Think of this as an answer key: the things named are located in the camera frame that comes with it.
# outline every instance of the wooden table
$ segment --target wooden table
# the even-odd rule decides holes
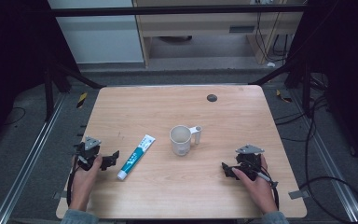
[[[217,96],[209,102],[207,96]],[[172,153],[169,132],[178,124],[202,127],[200,144],[184,157]],[[156,138],[124,181],[117,173],[145,134]],[[101,153],[120,150],[117,165],[99,173],[88,212],[100,218],[260,217],[240,181],[221,162],[236,165],[235,149],[252,144],[264,153],[279,181],[281,211],[307,214],[266,98],[258,86],[155,86],[101,89],[85,135],[102,140]],[[57,217],[67,205],[61,199]]]

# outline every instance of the sleeve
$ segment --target sleeve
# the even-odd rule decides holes
[[[61,224],[97,224],[98,218],[92,214],[68,209],[63,216]]]
[[[266,213],[261,217],[261,223],[263,224],[289,224],[286,217],[282,212]]]

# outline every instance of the toothpaste tube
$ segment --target toothpaste tube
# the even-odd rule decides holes
[[[126,178],[127,174],[130,173],[136,162],[141,159],[141,157],[146,153],[147,149],[150,147],[150,145],[152,145],[155,140],[156,139],[154,137],[150,135],[145,135],[139,146],[132,152],[131,156],[127,159],[126,163],[124,163],[120,172],[118,172],[118,179],[123,180],[124,178]]]

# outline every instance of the black cable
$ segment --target black cable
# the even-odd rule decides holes
[[[78,155],[76,154],[74,157],[74,164],[72,166],[71,174],[69,174],[68,185],[66,187],[66,203],[68,204],[68,207],[69,205],[71,205],[71,201],[72,201],[72,184],[74,183],[75,173],[79,168],[79,167],[76,168],[77,160],[78,160]]]
[[[326,84],[325,84],[325,81],[324,81],[324,75],[322,74],[321,75],[321,80],[322,80],[322,83],[324,84],[324,86],[327,88],[327,86],[326,86]]]
[[[264,39],[263,39],[263,35],[261,34],[261,30],[260,30],[260,19],[261,19],[261,12],[257,12],[257,27],[255,30],[255,43],[257,44],[258,48],[261,50],[261,53],[263,54],[264,58],[270,62],[270,63],[276,63],[281,61],[282,59],[272,59],[269,57],[269,53],[267,52],[267,48],[266,48],[266,44],[264,43]],[[257,39],[257,35],[260,34],[261,37],[261,42],[264,46],[264,49],[261,48],[260,44],[258,43],[258,39]]]
[[[265,175],[269,178],[269,184],[271,185],[271,189],[272,192],[274,194],[274,201],[275,201],[275,205],[277,206],[278,210],[279,210],[279,194],[278,194],[278,190],[277,190],[277,185],[278,182],[274,182],[272,180],[271,175],[269,174],[269,172],[267,171],[267,169],[265,167],[263,167],[262,165],[260,167],[255,166],[253,163],[249,162],[249,161],[245,161],[248,165],[253,167],[252,172],[260,172],[262,175]]]
[[[327,91],[327,86],[324,84],[324,77],[322,76],[322,81],[318,78],[311,75],[310,77],[311,87],[317,91]]]
[[[351,191],[353,191],[353,192],[357,195],[357,197],[358,197],[358,191],[357,191],[353,186],[351,186],[350,184],[348,184],[347,182],[345,182],[345,181],[343,181],[343,180],[341,180],[341,179],[339,179],[339,178],[332,177],[332,176],[319,176],[319,177],[312,178],[311,180],[308,180],[306,183],[302,184],[299,188],[300,188],[300,189],[303,189],[304,187],[309,186],[310,183],[313,183],[313,182],[318,181],[318,180],[335,180],[335,181],[337,181],[337,182],[340,182],[341,184],[344,184],[344,185],[346,185],[347,187],[349,187],[349,188],[351,189]],[[309,189],[310,196],[312,197],[313,201],[315,201],[316,204],[318,204],[318,206],[319,206],[326,214],[328,214],[330,217],[333,217],[333,218],[335,218],[336,220],[338,220],[338,221],[340,221],[340,222],[342,222],[342,223],[358,223],[358,221],[354,221],[354,222],[352,222],[352,221],[347,221],[347,220],[345,220],[345,219],[342,219],[342,218],[340,218],[340,217],[337,217],[337,216],[333,215],[333,213],[331,213],[331,212],[329,212],[327,209],[325,209],[325,208],[322,206],[322,204],[315,198],[315,196],[314,196],[313,194],[311,194],[310,187],[308,187],[308,189]]]
[[[321,205],[321,203],[315,198],[313,192],[312,192],[312,188],[310,187],[310,183],[311,182],[314,182],[314,181],[317,181],[317,180],[320,180],[320,179],[333,179],[333,180],[336,180],[338,182],[341,182],[345,185],[347,185],[348,187],[350,187],[350,189],[353,190],[353,192],[355,192],[355,194],[357,194],[358,196],[358,191],[355,190],[352,186],[350,186],[347,182],[341,180],[341,179],[338,179],[336,177],[332,177],[332,176],[320,176],[320,177],[316,177],[316,178],[312,178],[310,179],[310,174],[309,174],[309,169],[308,169],[308,152],[309,152],[309,143],[310,143],[310,133],[312,131],[312,128],[315,127],[316,129],[316,125],[314,124],[315,123],[315,119],[314,119],[314,112],[315,112],[315,108],[316,108],[316,105],[319,104],[322,100],[323,100],[324,96],[318,98],[316,101],[315,101],[315,104],[313,105],[312,107],[312,112],[310,113],[310,129],[308,131],[308,134],[307,134],[307,142],[306,142],[306,145],[305,145],[305,176],[306,176],[306,182],[304,184],[302,184],[299,188],[302,189],[304,188],[305,186],[307,186],[308,188],[308,191],[310,193],[310,197],[313,199],[313,201],[316,202],[316,204],[327,214],[329,215],[330,217],[342,222],[342,223],[358,223],[358,221],[355,221],[355,222],[351,222],[351,221],[347,221],[347,220],[344,220],[340,217],[337,217],[335,216],[332,212],[328,211],[325,207],[323,207]]]
[[[276,51],[282,52],[281,50],[275,50],[275,45],[277,44],[278,39],[279,39],[279,35],[277,35],[277,36],[275,37],[274,45],[272,46],[272,52],[273,52],[274,55],[276,55],[276,56],[282,56],[281,54],[278,54],[278,53],[276,52]]]
[[[291,54],[291,57],[288,57],[287,60],[292,60],[294,57],[298,57],[297,53],[300,52],[304,48],[304,46],[306,46],[306,43],[313,38],[313,36],[316,34],[317,31],[320,30],[320,28],[324,25],[324,23],[327,21],[327,19],[331,16],[334,9],[336,9],[338,2],[339,2],[339,0],[336,0],[334,5],[331,7],[331,10],[327,13],[327,15],[319,23],[319,25],[316,27],[316,29],[313,29],[312,33],[310,35],[308,35],[308,37],[303,41],[303,44],[295,52],[293,52]]]
[[[323,106],[325,106],[325,105],[315,106],[315,109],[317,110],[317,109],[319,109],[319,108],[321,108],[321,107],[323,107]],[[292,116],[297,115],[297,114],[300,114],[300,113],[295,113],[295,114],[292,114],[292,115],[286,115],[286,116],[283,116],[283,117],[280,117],[280,118],[277,118],[277,119],[274,119],[274,120],[286,119],[286,118],[292,117]],[[297,116],[297,117],[295,117],[295,118],[293,118],[293,119],[289,119],[289,120],[283,121],[283,122],[281,122],[281,123],[275,123],[275,125],[278,126],[278,125],[284,125],[284,124],[291,123],[291,122],[293,122],[293,121],[295,121],[295,120],[297,120],[297,119],[302,118],[303,116],[305,116],[305,115],[307,115],[307,114],[308,114],[307,112],[301,113],[299,116]]]
[[[287,54],[287,51],[286,51],[286,47],[287,47],[287,36],[286,35],[286,38],[284,39],[284,47],[283,47],[283,54],[282,54],[282,66],[284,66],[284,63],[285,63],[285,60],[286,60],[286,54]]]
[[[291,142],[306,142],[307,139],[303,139],[303,140],[300,140],[300,139],[292,139],[292,138],[285,138],[285,137],[281,137],[282,140],[286,140],[286,141],[291,141]]]
[[[22,107],[13,107],[13,110],[14,110],[14,109],[20,109],[20,110],[22,110],[22,115],[20,116],[19,119],[16,119],[16,120],[11,121],[11,122],[8,122],[8,123],[4,123],[4,125],[10,125],[10,124],[17,123],[17,122],[19,122],[22,118],[24,118],[24,116],[25,116],[25,114],[26,114],[26,111],[25,111],[24,108],[22,108]]]

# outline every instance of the person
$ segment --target person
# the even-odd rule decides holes
[[[261,166],[263,166],[267,171],[268,167],[263,154],[261,155]],[[240,179],[242,184],[249,191],[252,201],[263,213],[263,216],[261,217],[262,223],[289,223],[284,214],[278,211],[274,197],[272,196],[271,185],[269,182],[260,176],[258,176],[255,181],[252,181],[244,172],[235,168],[232,169],[232,172],[234,172],[234,174]]]
[[[94,224],[98,223],[98,218],[86,212],[89,197],[94,186],[95,179],[102,163],[102,157],[98,156],[91,169],[84,171],[79,168],[75,173],[72,188],[72,202],[66,211],[61,224]],[[261,165],[267,170],[266,159],[261,155]],[[289,223],[284,214],[278,211],[272,196],[269,182],[261,177],[255,181],[241,170],[233,168],[234,174],[240,179],[242,184],[249,191],[253,202],[263,213],[261,218],[264,224],[286,224]]]
[[[98,218],[86,212],[92,187],[97,178],[98,171],[103,163],[103,157],[98,155],[92,167],[85,171],[77,169],[72,183],[72,201],[65,212],[61,224],[94,224]]]

